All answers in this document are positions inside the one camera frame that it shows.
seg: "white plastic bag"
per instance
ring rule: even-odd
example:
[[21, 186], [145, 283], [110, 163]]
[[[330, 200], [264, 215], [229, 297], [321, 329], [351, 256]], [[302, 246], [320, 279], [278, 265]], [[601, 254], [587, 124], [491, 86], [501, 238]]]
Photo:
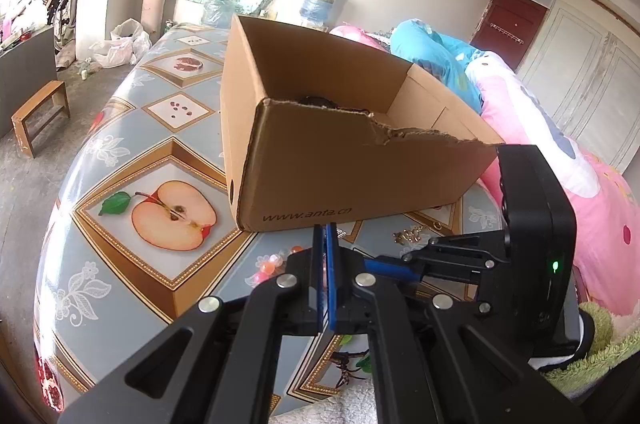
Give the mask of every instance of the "white plastic bag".
[[89, 47], [89, 53], [103, 68], [119, 67], [134, 58], [133, 41], [131, 38], [97, 41]]
[[135, 65], [140, 61], [142, 56], [144, 56], [151, 48], [151, 39], [149, 39], [149, 34], [145, 32], [145, 29], [142, 27], [140, 22], [133, 18], [129, 18], [126, 22], [121, 23], [113, 29], [111, 31], [111, 39], [113, 41], [131, 39], [133, 54], [131, 55], [129, 63], [132, 65]]

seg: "apple half illustration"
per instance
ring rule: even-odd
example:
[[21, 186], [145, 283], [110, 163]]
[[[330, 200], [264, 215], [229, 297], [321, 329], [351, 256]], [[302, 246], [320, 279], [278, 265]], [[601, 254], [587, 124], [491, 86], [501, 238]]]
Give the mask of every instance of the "apple half illustration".
[[186, 182], [164, 182], [153, 195], [131, 211], [131, 222], [140, 238], [167, 250], [194, 250], [217, 221], [216, 211], [195, 187]]

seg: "pink pillow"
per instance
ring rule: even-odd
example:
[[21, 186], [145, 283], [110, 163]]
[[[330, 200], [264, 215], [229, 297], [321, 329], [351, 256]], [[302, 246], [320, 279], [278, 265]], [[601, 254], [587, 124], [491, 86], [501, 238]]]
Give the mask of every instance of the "pink pillow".
[[367, 36], [367, 33], [364, 30], [354, 27], [353, 25], [340, 25], [333, 29], [329, 34], [334, 34], [336, 36], [340, 36], [341, 38], [347, 38], [352, 41], [357, 41], [358, 43], [362, 43], [363, 45], [368, 45], [378, 50], [382, 50], [386, 52], [380, 43], [378, 43], [375, 39]]
[[[562, 184], [577, 219], [574, 268], [589, 300], [629, 314], [640, 299], [640, 209], [625, 179], [565, 137], [497, 54], [466, 69], [482, 93], [482, 118], [507, 144], [536, 144]], [[497, 159], [481, 177], [502, 201]]]

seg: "cardboard box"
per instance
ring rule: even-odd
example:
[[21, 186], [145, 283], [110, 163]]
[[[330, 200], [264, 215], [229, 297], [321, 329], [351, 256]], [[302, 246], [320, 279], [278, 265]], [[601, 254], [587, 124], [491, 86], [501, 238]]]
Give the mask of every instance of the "cardboard box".
[[[300, 104], [306, 96], [325, 97], [340, 109]], [[455, 202], [503, 143], [417, 65], [253, 17], [233, 19], [221, 111], [231, 210], [246, 230]]]

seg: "plastic bag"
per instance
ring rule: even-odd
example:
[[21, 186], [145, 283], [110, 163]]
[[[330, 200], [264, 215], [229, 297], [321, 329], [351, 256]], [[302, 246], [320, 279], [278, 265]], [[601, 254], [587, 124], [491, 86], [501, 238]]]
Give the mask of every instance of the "plastic bag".
[[135, 65], [151, 48], [151, 39], [149, 39], [149, 34], [145, 32], [144, 27], [139, 21], [129, 18], [126, 22], [121, 23], [111, 31], [112, 41], [124, 38], [130, 38], [132, 41], [133, 54], [131, 55], [129, 63]]
[[236, 4], [231, 0], [209, 0], [204, 3], [200, 22], [210, 27], [230, 29], [231, 18], [235, 11]]
[[129, 63], [133, 55], [133, 40], [121, 38], [112, 41], [97, 41], [89, 47], [91, 58], [103, 68], [119, 67]]

